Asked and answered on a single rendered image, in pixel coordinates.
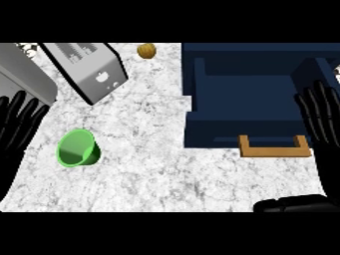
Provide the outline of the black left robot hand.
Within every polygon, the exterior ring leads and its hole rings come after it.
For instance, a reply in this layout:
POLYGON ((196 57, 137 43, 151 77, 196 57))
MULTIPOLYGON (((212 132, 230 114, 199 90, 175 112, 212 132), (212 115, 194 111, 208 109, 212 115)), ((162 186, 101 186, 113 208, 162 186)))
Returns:
POLYGON ((27 93, 14 99, 0 97, 0 201, 4 200, 20 169, 26 149, 36 135, 49 106, 39 108, 39 99, 24 103, 27 93))

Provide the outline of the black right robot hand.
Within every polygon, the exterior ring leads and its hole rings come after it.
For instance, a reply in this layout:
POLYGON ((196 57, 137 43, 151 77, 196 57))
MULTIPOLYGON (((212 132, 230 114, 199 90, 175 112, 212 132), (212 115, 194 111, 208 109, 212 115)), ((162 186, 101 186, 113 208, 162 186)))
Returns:
POLYGON ((295 95, 295 101, 311 136, 324 195, 267 199, 253 204, 253 211, 340 212, 340 98, 336 90, 316 81, 314 88, 295 95))

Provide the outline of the green cup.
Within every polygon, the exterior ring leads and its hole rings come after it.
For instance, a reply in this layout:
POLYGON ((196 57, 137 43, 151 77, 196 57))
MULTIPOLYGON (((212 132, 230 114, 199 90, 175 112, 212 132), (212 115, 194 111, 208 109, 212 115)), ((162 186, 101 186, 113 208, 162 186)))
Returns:
POLYGON ((73 129, 61 138, 57 157, 66 167, 92 165, 101 158, 101 149, 92 133, 86 129, 73 129))

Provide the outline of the navy blue open drawer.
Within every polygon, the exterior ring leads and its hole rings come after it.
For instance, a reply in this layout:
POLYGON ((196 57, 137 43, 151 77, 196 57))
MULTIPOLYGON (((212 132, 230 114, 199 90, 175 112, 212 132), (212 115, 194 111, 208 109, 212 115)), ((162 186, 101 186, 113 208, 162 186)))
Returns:
POLYGON ((255 146, 290 146, 305 135, 295 96, 320 78, 314 59, 248 64, 193 58, 182 63, 182 92, 191 96, 184 145, 236 148, 248 135, 255 146))

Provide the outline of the grey box appliance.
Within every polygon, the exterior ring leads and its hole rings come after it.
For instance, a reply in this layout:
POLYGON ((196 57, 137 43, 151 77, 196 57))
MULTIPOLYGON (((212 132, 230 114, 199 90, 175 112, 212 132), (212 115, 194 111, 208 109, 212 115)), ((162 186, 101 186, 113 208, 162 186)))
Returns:
POLYGON ((36 63, 14 43, 0 43, 0 97, 12 98, 27 92, 27 100, 39 99, 41 106, 57 101, 58 87, 36 63))

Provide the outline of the navy blue cabinet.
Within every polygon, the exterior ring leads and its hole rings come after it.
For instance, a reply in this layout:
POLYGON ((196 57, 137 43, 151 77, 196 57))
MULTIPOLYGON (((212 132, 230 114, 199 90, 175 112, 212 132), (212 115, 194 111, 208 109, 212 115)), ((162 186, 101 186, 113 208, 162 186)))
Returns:
POLYGON ((218 76, 289 76, 307 59, 321 58, 340 85, 340 43, 182 43, 182 94, 194 93, 193 64, 205 59, 206 72, 218 76))

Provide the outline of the silver toaster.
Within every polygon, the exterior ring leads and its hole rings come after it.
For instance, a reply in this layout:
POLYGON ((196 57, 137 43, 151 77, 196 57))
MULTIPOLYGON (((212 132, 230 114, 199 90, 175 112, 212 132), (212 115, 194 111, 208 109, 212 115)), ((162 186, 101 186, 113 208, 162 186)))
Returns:
POLYGON ((107 43, 41 43, 41 48, 91 106, 129 80, 119 52, 107 43))

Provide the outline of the small brown round object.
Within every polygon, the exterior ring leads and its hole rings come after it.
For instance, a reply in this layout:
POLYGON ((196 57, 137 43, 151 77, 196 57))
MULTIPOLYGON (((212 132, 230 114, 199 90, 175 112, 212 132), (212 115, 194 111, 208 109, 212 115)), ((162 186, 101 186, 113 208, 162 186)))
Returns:
POLYGON ((138 54, 144 59, 151 59, 157 54, 157 47, 153 43, 146 43, 138 46, 138 54))

